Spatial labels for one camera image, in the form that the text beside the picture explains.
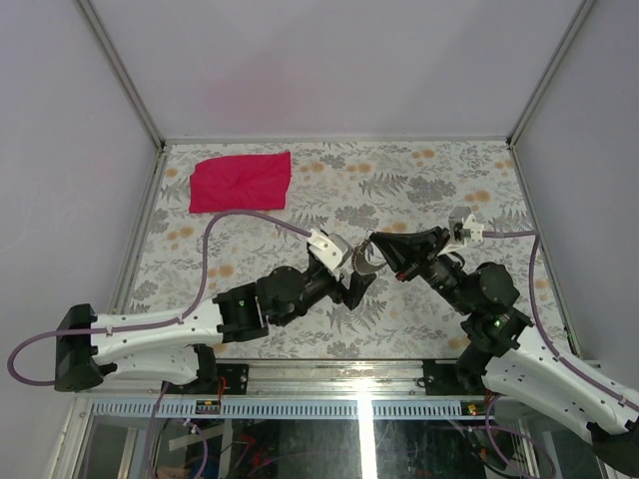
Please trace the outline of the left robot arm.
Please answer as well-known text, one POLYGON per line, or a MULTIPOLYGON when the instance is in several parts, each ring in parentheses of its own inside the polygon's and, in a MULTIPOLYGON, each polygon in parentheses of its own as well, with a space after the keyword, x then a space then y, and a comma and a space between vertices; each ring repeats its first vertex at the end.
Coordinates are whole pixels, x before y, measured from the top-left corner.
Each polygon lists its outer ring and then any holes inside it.
POLYGON ((206 299, 186 311, 98 314, 71 307, 56 340, 54 388, 80 392, 115 379, 161 381, 174 394, 209 394, 219 370, 217 344, 264 338, 328 297, 355 309, 379 270, 358 259, 349 283, 315 256, 306 270, 284 265, 270 274, 206 299))

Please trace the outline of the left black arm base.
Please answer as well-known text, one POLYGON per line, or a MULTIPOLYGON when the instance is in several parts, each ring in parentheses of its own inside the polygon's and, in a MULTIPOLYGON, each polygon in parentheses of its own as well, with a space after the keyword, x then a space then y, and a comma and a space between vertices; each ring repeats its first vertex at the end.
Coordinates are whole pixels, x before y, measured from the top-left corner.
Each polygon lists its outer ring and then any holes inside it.
POLYGON ((250 366, 246 363, 219 363, 217 375, 222 396, 246 395, 250 366))

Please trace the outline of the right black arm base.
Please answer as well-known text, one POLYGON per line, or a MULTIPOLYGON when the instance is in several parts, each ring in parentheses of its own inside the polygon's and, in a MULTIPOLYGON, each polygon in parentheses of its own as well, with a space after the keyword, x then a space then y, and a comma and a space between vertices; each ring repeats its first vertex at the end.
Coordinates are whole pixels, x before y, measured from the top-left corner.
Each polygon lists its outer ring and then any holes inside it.
POLYGON ((427 396, 466 395, 467 390, 459 382, 455 365, 450 361, 423 359, 421 376, 415 385, 424 390, 427 396))

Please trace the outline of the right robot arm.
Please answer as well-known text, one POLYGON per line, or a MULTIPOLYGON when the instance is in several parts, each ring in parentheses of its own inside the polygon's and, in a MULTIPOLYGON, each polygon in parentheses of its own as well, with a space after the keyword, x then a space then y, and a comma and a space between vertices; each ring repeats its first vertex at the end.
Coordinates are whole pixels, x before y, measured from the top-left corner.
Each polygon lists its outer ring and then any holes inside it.
POLYGON ((638 475, 638 392, 556 346, 538 312, 525 314, 507 268, 496 262, 464 271, 460 249, 497 232, 467 227, 433 228, 416 234, 373 233, 399 281, 423 279, 463 315, 469 344, 455 364, 455 381, 466 393, 487 390, 509 396, 559 422, 612 469, 638 475))

